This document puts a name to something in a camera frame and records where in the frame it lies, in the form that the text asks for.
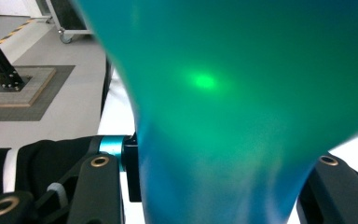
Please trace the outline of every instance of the gray floor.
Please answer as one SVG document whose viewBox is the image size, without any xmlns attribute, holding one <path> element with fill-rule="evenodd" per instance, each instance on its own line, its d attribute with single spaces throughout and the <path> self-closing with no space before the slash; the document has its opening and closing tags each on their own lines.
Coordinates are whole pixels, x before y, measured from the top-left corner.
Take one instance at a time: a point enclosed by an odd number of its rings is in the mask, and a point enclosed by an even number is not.
<svg viewBox="0 0 358 224">
<path fill-rule="evenodd" d="M 18 37 L 42 37 L 30 47 Z M 97 134 L 105 56 L 89 35 L 78 36 L 65 45 L 53 24 L 35 21 L 18 31 L 1 48 L 12 57 L 14 65 L 74 65 L 75 69 L 40 121 L 0 121 L 0 147 L 19 148 L 41 139 L 61 140 Z"/>
<path fill-rule="evenodd" d="M 29 20 L 29 17 L 0 16 L 0 39 Z"/>
</svg>

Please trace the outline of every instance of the teal object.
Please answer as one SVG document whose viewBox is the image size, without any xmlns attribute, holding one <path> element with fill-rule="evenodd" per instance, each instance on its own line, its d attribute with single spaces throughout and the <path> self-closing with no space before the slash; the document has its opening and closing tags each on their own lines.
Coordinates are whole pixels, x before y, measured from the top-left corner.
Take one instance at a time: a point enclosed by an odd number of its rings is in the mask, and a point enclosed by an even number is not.
<svg viewBox="0 0 358 224">
<path fill-rule="evenodd" d="M 77 0 L 129 92 L 145 221 L 284 223 L 358 135 L 358 0 Z"/>
<path fill-rule="evenodd" d="M 118 170 L 124 172 L 122 158 L 123 140 L 126 135 L 106 135 L 101 140 L 100 152 L 115 156 L 118 161 Z"/>
</svg>

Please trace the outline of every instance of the green light spot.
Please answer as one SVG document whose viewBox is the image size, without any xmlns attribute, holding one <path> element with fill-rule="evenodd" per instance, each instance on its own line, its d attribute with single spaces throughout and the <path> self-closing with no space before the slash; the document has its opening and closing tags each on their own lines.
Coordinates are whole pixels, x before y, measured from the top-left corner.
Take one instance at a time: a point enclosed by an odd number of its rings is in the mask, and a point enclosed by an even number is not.
<svg viewBox="0 0 358 224">
<path fill-rule="evenodd" d="M 194 84 L 200 89 L 213 90 L 216 88 L 216 80 L 209 75 L 196 75 Z"/>
</svg>

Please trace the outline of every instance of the caster wheel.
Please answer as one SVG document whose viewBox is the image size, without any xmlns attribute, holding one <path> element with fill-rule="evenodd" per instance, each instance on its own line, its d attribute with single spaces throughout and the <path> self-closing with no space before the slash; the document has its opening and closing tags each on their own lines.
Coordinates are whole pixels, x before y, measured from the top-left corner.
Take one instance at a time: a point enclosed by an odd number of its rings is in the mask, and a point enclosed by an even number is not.
<svg viewBox="0 0 358 224">
<path fill-rule="evenodd" d="M 69 44 L 72 42 L 72 36 L 67 36 L 67 35 L 60 35 L 60 40 L 62 43 L 64 44 Z"/>
</svg>

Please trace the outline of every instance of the hazard stripe tape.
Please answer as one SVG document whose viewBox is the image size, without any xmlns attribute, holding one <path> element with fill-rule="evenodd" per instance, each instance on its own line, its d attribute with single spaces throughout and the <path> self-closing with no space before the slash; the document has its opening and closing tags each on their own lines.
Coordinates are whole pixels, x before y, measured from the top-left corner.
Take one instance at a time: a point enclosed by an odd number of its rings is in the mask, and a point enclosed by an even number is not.
<svg viewBox="0 0 358 224">
<path fill-rule="evenodd" d="M 28 21 L 26 21 L 24 24 L 22 24 L 21 26 L 17 27 L 14 31 L 10 32 L 7 36 L 3 37 L 2 39 L 0 39 L 0 44 L 2 44 L 3 42 L 5 42 L 5 40 L 9 39 L 11 36 L 13 36 L 14 34 L 16 34 L 20 29 L 24 28 L 25 25 L 27 25 L 28 23 L 30 23 L 31 21 L 33 21 L 34 19 L 29 19 Z"/>
</svg>

